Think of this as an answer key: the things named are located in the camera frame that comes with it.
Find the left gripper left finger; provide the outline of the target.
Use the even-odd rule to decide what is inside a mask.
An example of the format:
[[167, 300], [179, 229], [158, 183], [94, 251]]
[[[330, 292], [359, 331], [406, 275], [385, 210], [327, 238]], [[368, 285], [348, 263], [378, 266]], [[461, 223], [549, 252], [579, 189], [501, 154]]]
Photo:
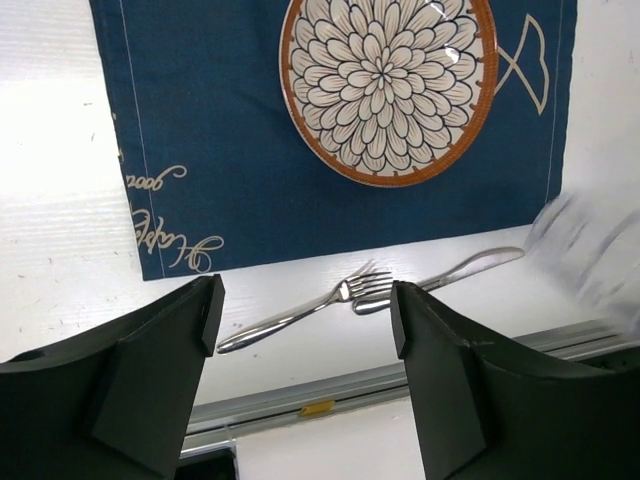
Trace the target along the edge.
[[1, 365], [5, 479], [170, 479], [225, 288], [201, 276]]

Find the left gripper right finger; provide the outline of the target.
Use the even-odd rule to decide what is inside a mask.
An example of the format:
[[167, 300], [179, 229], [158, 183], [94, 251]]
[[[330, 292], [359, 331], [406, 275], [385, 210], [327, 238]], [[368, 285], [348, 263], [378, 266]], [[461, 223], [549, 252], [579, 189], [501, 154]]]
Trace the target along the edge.
[[534, 350], [398, 282], [391, 321], [429, 479], [635, 479], [639, 351]]

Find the silver table knife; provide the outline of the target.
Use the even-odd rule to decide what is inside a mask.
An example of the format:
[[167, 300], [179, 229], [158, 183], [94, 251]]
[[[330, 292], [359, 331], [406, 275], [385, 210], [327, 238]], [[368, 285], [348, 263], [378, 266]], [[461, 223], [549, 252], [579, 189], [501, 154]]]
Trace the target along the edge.
[[[422, 290], [433, 291], [489, 269], [518, 260], [525, 256], [519, 247], [506, 246], [478, 252], [461, 261], [451, 269], [416, 283]], [[352, 311], [359, 316], [377, 313], [390, 305], [390, 293], [370, 295], [352, 302]]]

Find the silver fork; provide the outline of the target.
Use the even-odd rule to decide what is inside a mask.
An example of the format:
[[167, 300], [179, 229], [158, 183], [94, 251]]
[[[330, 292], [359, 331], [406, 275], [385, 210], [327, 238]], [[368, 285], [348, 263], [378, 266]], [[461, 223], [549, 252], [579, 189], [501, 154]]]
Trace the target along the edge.
[[382, 293], [391, 287], [392, 281], [391, 272], [376, 269], [372, 262], [368, 262], [340, 280], [329, 293], [322, 297], [297, 307], [290, 313], [283, 313], [250, 325], [220, 340], [216, 345], [216, 352], [224, 355], [254, 345], [331, 305], [350, 303], [370, 294]]

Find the blue fish placemat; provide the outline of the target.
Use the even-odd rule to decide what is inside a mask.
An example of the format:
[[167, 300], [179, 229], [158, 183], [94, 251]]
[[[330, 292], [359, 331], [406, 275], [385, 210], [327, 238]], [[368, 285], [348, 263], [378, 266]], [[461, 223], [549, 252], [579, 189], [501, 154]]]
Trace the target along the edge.
[[561, 189], [574, 1], [486, 1], [499, 66], [442, 173], [376, 187], [325, 165], [283, 99], [293, 1], [94, 1], [143, 277], [156, 280], [526, 225]]

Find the floral ceramic plate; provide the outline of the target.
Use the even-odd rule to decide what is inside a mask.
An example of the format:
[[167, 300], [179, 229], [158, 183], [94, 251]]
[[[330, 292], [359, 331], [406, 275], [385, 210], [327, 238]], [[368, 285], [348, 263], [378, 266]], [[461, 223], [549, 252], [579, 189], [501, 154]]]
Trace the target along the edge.
[[486, 1], [293, 1], [280, 84], [301, 138], [361, 184], [422, 183], [481, 131], [499, 55]]

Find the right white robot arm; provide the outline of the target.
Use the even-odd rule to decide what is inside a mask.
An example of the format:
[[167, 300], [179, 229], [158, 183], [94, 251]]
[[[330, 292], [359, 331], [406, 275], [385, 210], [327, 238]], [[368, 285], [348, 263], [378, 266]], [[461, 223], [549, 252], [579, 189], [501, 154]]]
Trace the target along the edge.
[[549, 201], [526, 258], [576, 304], [639, 341], [639, 194], [573, 190]]

